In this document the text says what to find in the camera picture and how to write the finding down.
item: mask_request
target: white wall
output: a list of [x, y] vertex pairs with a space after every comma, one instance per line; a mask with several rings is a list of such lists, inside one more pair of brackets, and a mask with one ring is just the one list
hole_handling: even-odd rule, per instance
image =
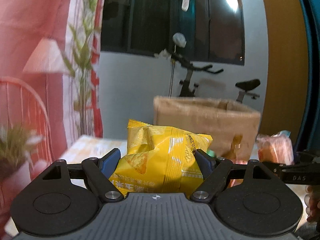
[[[260, 98], [247, 97], [243, 103], [263, 111], [268, 75], [268, 33], [263, 0], [242, 0], [245, 36], [245, 65], [213, 64], [212, 70], [224, 69], [211, 75], [194, 73], [193, 83], [199, 83], [199, 97], [236, 99], [235, 83], [258, 78], [261, 85], [253, 90]], [[196, 62], [195, 65], [207, 65]], [[187, 70], [176, 66], [173, 96], [180, 93], [179, 80]], [[105, 138], [125, 139], [129, 118], [153, 122], [153, 97], [167, 96], [171, 65], [164, 59], [130, 54], [103, 52], [100, 56], [100, 107]]]

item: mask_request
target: blue gripper pad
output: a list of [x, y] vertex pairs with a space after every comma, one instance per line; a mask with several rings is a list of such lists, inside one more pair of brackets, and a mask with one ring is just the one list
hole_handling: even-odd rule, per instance
[[118, 148], [114, 148], [103, 158], [99, 160], [98, 167], [107, 178], [115, 172], [118, 162], [121, 158], [121, 153]]

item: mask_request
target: yellow snack bag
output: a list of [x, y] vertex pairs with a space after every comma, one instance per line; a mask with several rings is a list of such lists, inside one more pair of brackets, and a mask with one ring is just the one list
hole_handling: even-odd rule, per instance
[[109, 180], [124, 195], [185, 192], [189, 197], [203, 182], [193, 151], [206, 152], [211, 143], [210, 135], [129, 120], [127, 155]]

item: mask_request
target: lamp shade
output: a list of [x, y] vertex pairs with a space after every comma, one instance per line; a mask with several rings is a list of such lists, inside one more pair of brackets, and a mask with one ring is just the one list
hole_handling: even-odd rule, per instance
[[62, 73], [69, 75], [58, 44], [53, 39], [42, 38], [29, 57], [24, 73]]

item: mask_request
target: plastic bag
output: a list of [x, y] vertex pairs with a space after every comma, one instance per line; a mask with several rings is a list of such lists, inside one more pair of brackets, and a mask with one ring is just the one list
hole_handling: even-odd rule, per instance
[[210, 135], [129, 120], [127, 155], [109, 180], [128, 192], [184, 192], [187, 197], [203, 182], [193, 151], [207, 151]]
[[187, 44], [186, 38], [182, 33], [175, 33], [172, 36], [172, 40], [180, 48], [184, 48]]
[[171, 58], [171, 54], [166, 50], [161, 50], [161, 52], [159, 54], [155, 53], [153, 55], [155, 58], [165, 58], [165, 59], [170, 59]]
[[292, 165], [294, 163], [292, 143], [289, 131], [281, 131], [275, 135], [258, 135], [258, 155], [261, 162], [268, 161]]

